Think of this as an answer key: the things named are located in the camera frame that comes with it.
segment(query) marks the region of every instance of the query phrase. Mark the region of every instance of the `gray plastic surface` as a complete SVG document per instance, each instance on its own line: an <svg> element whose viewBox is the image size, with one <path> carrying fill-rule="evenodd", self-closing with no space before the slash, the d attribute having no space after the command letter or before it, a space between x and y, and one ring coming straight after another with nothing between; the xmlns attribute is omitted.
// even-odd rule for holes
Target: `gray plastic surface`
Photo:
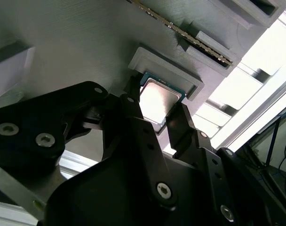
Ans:
<svg viewBox="0 0 286 226"><path fill-rule="evenodd" d="M218 53L222 54L223 56L227 57L228 60L232 62L232 65L228 65L227 67L223 67L218 62L214 61L213 59L209 58L203 52L200 52L196 48L194 48L188 41L185 39L180 40L180 47L190 56L203 61L205 64L207 64L209 67L213 68L220 74L222 74L224 77L227 77L234 68L238 65L241 58L237 57L236 54L232 53L229 49L227 49L225 46L211 38L209 35L205 34L202 31L197 31L192 25L189 27L188 32L195 37L197 40L203 42L207 46L209 46L211 49L217 51Z"/></svg>
<svg viewBox="0 0 286 226"><path fill-rule="evenodd" d="M259 4L264 2L265 4L272 5L275 9L269 13L265 13L251 0L211 1L246 29L249 29L253 24L269 28L286 9L286 0L254 0L254 2L258 2Z"/></svg>
<svg viewBox="0 0 286 226"><path fill-rule="evenodd" d="M143 47L139 47L128 68L136 70L142 74L150 72L159 79L169 82L187 94L187 98L192 101L194 97L203 89L204 83L196 75L186 72L174 62L153 51L153 53Z"/></svg>
<svg viewBox="0 0 286 226"><path fill-rule="evenodd" d="M0 96L19 84L30 68L34 49L15 43L0 49Z"/></svg>

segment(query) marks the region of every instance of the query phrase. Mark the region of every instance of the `black metal bracket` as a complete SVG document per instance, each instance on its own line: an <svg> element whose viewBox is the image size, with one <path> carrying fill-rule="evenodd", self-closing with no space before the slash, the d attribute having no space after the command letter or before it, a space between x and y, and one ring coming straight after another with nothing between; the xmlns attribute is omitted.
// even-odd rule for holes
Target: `black metal bracket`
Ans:
<svg viewBox="0 0 286 226"><path fill-rule="evenodd" d="M235 207L224 173L222 161L212 149L209 137L194 127L189 110L184 104L177 104L166 117L170 145L176 150L173 158L195 167L202 175L210 197L214 218L225 223L237 224ZM233 215L229 221L222 215L223 208Z"/></svg>

